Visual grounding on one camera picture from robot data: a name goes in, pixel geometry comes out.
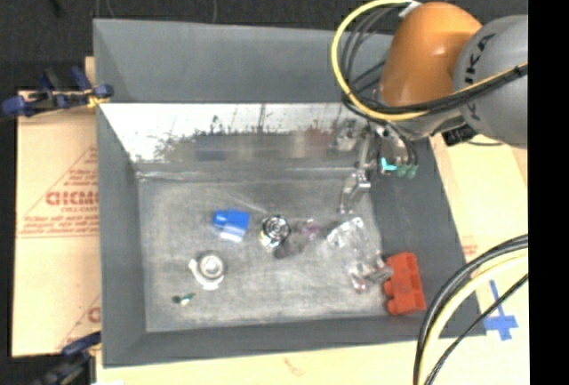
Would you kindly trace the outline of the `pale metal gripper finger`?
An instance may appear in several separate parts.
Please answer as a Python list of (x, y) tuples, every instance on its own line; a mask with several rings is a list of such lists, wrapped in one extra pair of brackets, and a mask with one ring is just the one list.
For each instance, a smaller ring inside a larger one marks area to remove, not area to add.
[(353, 172), (345, 178), (341, 189), (340, 213), (351, 213), (353, 211), (353, 206), (357, 204), (359, 197), (360, 186), (361, 175), (358, 172)]
[(371, 182), (366, 177), (354, 178), (348, 190), (348, 213), (356, 210), (362, 198), (369, 193), (371, 186)]

